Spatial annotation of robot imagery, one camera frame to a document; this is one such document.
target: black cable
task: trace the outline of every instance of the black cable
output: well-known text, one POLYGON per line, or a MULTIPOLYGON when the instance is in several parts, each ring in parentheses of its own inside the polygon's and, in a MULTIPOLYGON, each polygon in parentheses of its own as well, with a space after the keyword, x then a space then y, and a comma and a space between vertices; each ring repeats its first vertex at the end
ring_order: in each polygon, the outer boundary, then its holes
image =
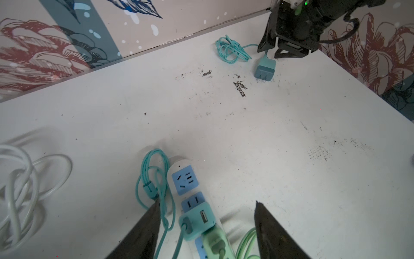
POLYGON ((354 28, 350 31, 350 32, 348 32, 346 35, 344 35, 344 36, 342 36, 342 37, 340 37, 340 38, 338 38, 338 39, 333 39, 333 40, 330 40, 330 41, 318 41, 319 43, 327 43, 327 44, 333 44, 333 43, 338 43, 338 42, 341 42, 341 41, 344 41, 344 40, 346 40, 346 39, 348 39, 348 38, 350 38, 352 35, 354 35, 355 33, 356 33, 356 31, 358 31, 358 28, 359 28, 359 19, 358 18, 354 18, 354 19, 351 19, 351 14, 352 14, 352 12, 353 11, 355 11, 355 9, 357 8, 358 6, 357 5, 355 5, 349 12, 347 12, 347 14, 344 16, 344 21, 345 22, 352 22, 353 24, 354 24, 354 28))

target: power outlet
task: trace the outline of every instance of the power outlet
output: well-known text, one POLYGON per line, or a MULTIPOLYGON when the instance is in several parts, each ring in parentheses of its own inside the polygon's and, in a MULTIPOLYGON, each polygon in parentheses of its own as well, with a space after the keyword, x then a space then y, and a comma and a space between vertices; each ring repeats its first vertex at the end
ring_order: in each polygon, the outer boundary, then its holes
POLYGON ((198 181, 191 165, 173 173, 172 178, 174 185, 176 186, 177 193, 180 196, 198 186, 198 181))
POLYGON ((197 207, 205 201, 203 193, 199 191, 190 198, 183 200, 181 202, 181 207, 183 208, 184 213, 186 213, 190 209, 197 207))
POLYGON ((197 248, 198 255, 200 259, 208 259, 206 250, 204 249, 203 240, 201 237, 197 238, 195 241, 195 247, 197 248))

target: wallpaper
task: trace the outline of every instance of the wallpaper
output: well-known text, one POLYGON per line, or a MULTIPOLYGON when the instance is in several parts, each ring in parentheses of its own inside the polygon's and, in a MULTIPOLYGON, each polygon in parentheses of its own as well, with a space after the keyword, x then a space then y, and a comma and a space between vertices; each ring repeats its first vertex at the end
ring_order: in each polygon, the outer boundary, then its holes
MULTIPOLYGON (((320 49, 409 120, 414 120, 414 2, 387 1, 359 8, 354 36, 320 49)), ((338 19, 322 39, 337 39, 352 29, 338 19)))
POLYGON ((271 0, 0 1, 0 99, 270 6, 271 0))

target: robotic arm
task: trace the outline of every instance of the robotic arm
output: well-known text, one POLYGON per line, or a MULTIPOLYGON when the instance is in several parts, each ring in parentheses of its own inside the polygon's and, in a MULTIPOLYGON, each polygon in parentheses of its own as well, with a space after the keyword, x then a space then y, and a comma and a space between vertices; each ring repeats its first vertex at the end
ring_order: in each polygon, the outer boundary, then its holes
POLYGON ((258 52, 274 48, 278 38, 279 49, 274 58, 302 58, 316 51, 319 43, 337 43, 351 37, 359 28, 358 18, 351 19, 356 8, 384 3, 385 0, 305 0, 292 9, 288 2, 281 0, 270 14, 258 52), (344 14, 344 21, 352 22, 354 28, 339 39, 320 41, 323 31, 344 14))

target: usb port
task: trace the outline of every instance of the usb port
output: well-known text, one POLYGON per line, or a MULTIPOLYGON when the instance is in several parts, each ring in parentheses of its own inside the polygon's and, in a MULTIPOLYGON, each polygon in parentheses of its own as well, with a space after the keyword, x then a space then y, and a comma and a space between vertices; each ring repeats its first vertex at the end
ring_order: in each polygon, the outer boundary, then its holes
POLYGON ((203 222, 206 223, 208 220, 207 220, 207 216, 204 210, 200 211, 200 215, 201 215, 201 218, 203 219, 203 222))

